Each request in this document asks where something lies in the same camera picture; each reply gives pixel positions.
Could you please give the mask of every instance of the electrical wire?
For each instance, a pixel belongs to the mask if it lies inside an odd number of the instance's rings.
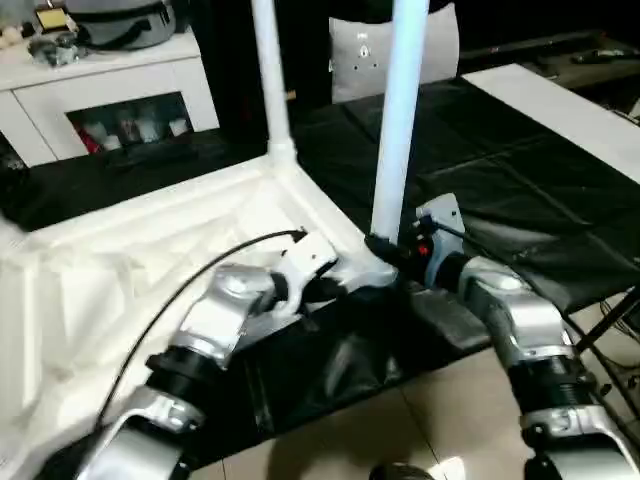
[[[102,428],[102,423],[104,421],[104,417],[105,417],[105,415],[107,413],[107,410],[109,409],[109,406],[111,405],[111,402],[113,401],[113,397],[115,396],[115,394],[116,394],[116,392],[118,390],[118,386],[120,385],[120,382],[122,381],[122,378],[124,377],[124,374],[127,371],[127,368],[129,367],[129,364],[131,363],[131,360],[133,360],[133,357],[135,356],[135,354],[137,353],[138,349],[142,345],[142,342],[144,341],[146,336],[149,334],[151,329],[158,322],[158,320],[160,320],[162,315],[164,315],[164,313],[167,311],[167,309],[173,304],[173,302],[176,301],[176,299],[180,295],[182,295],[182,293],[194,281],[196,281],[198,278],[200,278],[205,272],[209,271],[215,265],[217,265],[218,263],[222,262],[223,260],[226,260],[231,255],[233,255],[235,253],[238,253],[240,250],[244,250],[245,248],[251,247],[251,246],[253,246],[253,245],[257,244],[257,243],[261,243],[261,242],[264,242],[266,240],[270,240],[270,239],[276,238],[276,237],[284,237],[284,236],[289,236],[290,235],[290,236],[292,236],[294,238],[295,241],[297,241],[302,236],[304,236],[305,234],[306,233],[303,232],[302,230],[282,230],[282,231],[279,231],[279,232],[268,233],[266,235],[262,235],[260,237],[256,237],[254,239],[251,239],[251,240],[243,242],[243,243],[241,243],[239,245],[236,245],[235,247],[233,247],[233,248],[227,250],[226,252],[218,255],[213,260],[210,260],[209,262],[207,262],[196,273],[191,275],[180,286],[180,288],[178,288],[173,293],[173,295],[171,295],[167,299],[167,301],[164,302],[164,304],[162,305],[162,308],[160,308],[158,313],[156,313],[156,315],[149,322],[149,324],[144,329],[144,331],[140,334],[140,336],[138,337],[136,342],[133,344],[133,347],[131,348],[131,350],[129,350],[129,353],[127,354],[127,357],[125,358],[124,362],[122,363],[122,366],[120,367],[120,371],[118,372],[118,376],[116,377],[115,381],[113,382],[113,385],[111,386],[111,390],[109,391],[109,394],[107,395],[107,398],[105,399],[104,404],[102,405],[102,408],[100,409],[100,412],[98,413],[98,417],[96,418],[96,422],[95,422],[95,424],[93,426],[93,433],[97,433]]]
[[[611,312],[611,310],[612,310],[612,307],[607,300],[603,300],[602,302],[600,302],[600,313],[602,313],[603,317],[606,317]],[[630,339],[634,340],[636,343],[640,345],[640,338],[638,338],[637,334],[627,326],[627,324],[624,322],[624,317],[618,320],[613,325],[613,327],[617,331],[629,337]],[[626,372],[640,369],[640,363],[625,365],[620,362],[617,362],[616,360],[613,360],[608,356],[605,356],[605,358],[607,359],[607,361],[615,365],[617,368],[619,368],[620,370],[624,370]]]
[[[473,246],[474,248],[478,249],[480,252],[484,252],[487,257],[491,258],[494,261],[500,262],[500,263],[504,263],[505,265],[507,265],[509,268],[511,268],[512,270],[514,270],[515,272],[517,272],[520,276],[522,276],[527,283],[529,284],[529,286],[531,287],[531,289],[540,297],[542,298],[547,298],[546,295],[544,295],[544,293],[542,292],[542,289],[540,289],[535,282],[533,282],[531,279],[527,278],[526,275],[523,275],[521,272],[519,272],[518,268],[516,266],[514,266],[511,262],[505,260],[504,258],[502,258],[501,255],[491,251],[491,249],[487,248],[486,245],[483,245],[480,241],[476,240],[475,238],[471,237],[469,234],[467,233],[462,233],[459,232],[447,225],[442,225],[438,222],[433,222],[433,225],[435,228],[440,229],[444,232],[450,233],[451,235],[454,235],[458,238],[461,238],[462,240],[464,240],[465,242],[469,243],[471,246]],[[584,338],[586,336],[584,330],[582,330],[582,328],[568,315],[564,314],[560,308],[557,307],[558,311],[560,312],[560,314],[562,315],[562,319],[564,320],[564,322],[574,331],[576,332],[576,334],[578,336],[580,336],[581,338]],[[620,379],[618,378],[617,374],[613,371],[613,369],[611,368],[611,366],[607,363],[607,361],[611,361],[606,355],[604,355],[602,353],[602,351],[593,343],[589,346],[589,349],[593,352],[593,355],[596,357],[596,359],[598,360],[598,362],[602,365],[602,368],[604,368],[605,372],[607,373],[607,375],[611,378],[611,381],[613,382],[614,386],[618,389],[618,391],[620,392],[620,395],[622,396],[622,398],[624,399],[625,403],[627,404],[627,406],[629,407],[629,410],[633,413],[634,417],[636,420],[640,419],[640,409],[638,409],[638,407],[636,406],[636,404],[633,402],[633,399],[631,398],[631,396],[629,395],[629,392],[627,391],[627,389],[625,388],[625,386],[622,384],[622,382],[620,381]],[[599,396],[602,399],[602,403],[603,406],[605,407],[605,409],[607,409],[607,412],[609,413],[609,415],[612,417],[612,420],[616,423],[616,424],[624,424],[624,422],[622,421],[622,419],[620,418],[619,415],[617,415],[615,413],[615,411],[612,409],[612,407],[608,404],[604,402],[604,398],[602,398],[599,395],[599,392],[595,392],[596,396]],[[638,442],[636,440],[636,438],[632,435],[630,435],[628,433],[628,429],[625,430],[621,430],[623,433],[625,433],[625,435],[629,438],[629,441],[632,442],[634,444],[634,446],[636,448],[638,448],[638,450],[640,451],[640,442]]]

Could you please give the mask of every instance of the black stand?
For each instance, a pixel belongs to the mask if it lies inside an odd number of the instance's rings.
[[[590,348],[618,320],[640,311],[640,287],[634,287],[622,301],[607,313],[576,345],[579,353]]]

